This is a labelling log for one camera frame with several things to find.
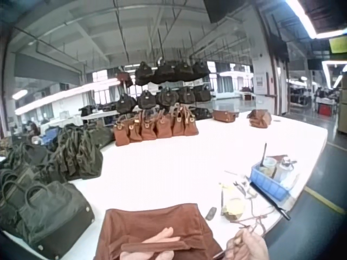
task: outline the hand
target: hand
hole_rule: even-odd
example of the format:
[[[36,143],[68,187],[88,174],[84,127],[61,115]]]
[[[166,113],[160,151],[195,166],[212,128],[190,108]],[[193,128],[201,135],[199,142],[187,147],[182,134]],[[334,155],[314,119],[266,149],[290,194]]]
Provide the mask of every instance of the hand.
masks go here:
[[[162,242],[175,242],[179,241],[179,237],[171,237],[174,234],[173,228],[164,228],[158,235],[151,237],[142,243],[162,243]],[[122,252],[120,254],[120,260],[148,260],[154,255],[154,252],[139,252],[139,253],[128,253]],[[174,258],[173,251],[166,251],[160,253],[156,260],[172,260]]]
[[[269,260],[269,253],[264,239],[250,233],[247,229],[240,230],[228,241],[225,260]]]

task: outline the yellow floor line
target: yellow floor line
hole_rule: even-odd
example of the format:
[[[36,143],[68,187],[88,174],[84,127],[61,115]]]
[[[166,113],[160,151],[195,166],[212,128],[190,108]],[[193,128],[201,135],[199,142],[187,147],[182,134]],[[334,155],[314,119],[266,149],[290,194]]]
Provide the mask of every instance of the yellow floor line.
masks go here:
[[[333,146],[333,147],[339,148],[339,149],[342,150],[342,151],[347,152],[347,149],[346,149],[346,148],[343,148],[343,147],[341,147],[341,146],[335,145],[335,144],[333,144],[333,143],[331,143],[331,142],[326,142],[326,143],[327,143],[328,145],[331,145],[331,146]]]
[[[323,204],[325,204],[326,206],[328,206],[329,208],[331,208],[332,210],[336,211],[337,213],[340,213],[342,215],[346,214],[346,211],[335,205],[333,202],[327,200],[326,198],[324,198],[322,195],[320,195],[318,192],[310,189],[309,187],[304,187],[304,191],[306,191],[308,194],[310,194],[312,197],[314,197],[315,199],[319,200],[320,202],[322,202]]]

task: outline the red box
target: red box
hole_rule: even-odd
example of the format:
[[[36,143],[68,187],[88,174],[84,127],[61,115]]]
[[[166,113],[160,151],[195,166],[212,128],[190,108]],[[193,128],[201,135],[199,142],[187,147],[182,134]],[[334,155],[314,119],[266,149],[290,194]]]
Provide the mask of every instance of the red box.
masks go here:
[[[318,114],[331,116],[331,106],[326,104],[320,104]]]

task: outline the brown leather bag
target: brown leather bag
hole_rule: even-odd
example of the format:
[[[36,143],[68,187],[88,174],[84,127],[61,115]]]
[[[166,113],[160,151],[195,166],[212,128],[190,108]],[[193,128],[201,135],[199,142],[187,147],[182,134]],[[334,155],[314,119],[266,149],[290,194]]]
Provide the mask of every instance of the brown leather bag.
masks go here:
[[[192,136],[192,135],[198,135],[199,130],[196,127],[196,120],[193,113],[188,109],[184,108],[184,135],[186,137]]]
[[[141,242],[173,228],[170,243]],[[98,241],[95,260],[119,260],[125,252],[164,252],[174,250],[173,260],[211,260],[222,252],[196,204],[182,204],[159,210],[129,212],[107,210]]]
[[[224,123],[235,122],[238,113],[222,111],[222,110],[213,110],[212,116],[214,120],[221,121]]]
[[[250,125],[257,128],[267,128],[272,121],[271,114],[266,109],[252,110],[247,118],[249,118]]]
[[[142,140],[156,140],[157,136],[154,132],[154,128],[156,126],[156,122],[154,118],[147,117],[145,115],[145,111],[141,112],[141,137]]]
[[[113,126],[113,133],[115,138],[115,145],[116,146],[124,146],[130,144],[129,139],[129,121],[128,120],[122,120],[124,118],[121,116],[116,125]]]
[[[140,135],[140,119],[139,116],[131,119],[129,124],[129,140],[130,142],[141,142],[142,137]]]
[[[159,112],[156,122],[157,138],[172,137],[171,121],[171,114],[164,115],[163,110]]]
[[[172,114],[172,136],[179,137],[184,135],[184,111],[183,107],[178,107]]]

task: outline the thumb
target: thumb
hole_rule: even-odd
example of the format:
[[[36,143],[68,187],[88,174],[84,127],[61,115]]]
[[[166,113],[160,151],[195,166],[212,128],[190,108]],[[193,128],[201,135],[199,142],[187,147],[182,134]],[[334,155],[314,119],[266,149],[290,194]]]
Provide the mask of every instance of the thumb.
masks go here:
[[[247,245],[251,255],[256,256],[259,254],[259,252],[261,252],[259,241],[255,237],[253,237],[252,234],[246,229],[242,234],[242,240]]]
[[[165,251],[158,255],[156,260],[172,260],[174,258],[174,255],[175,254],[173,251]]]

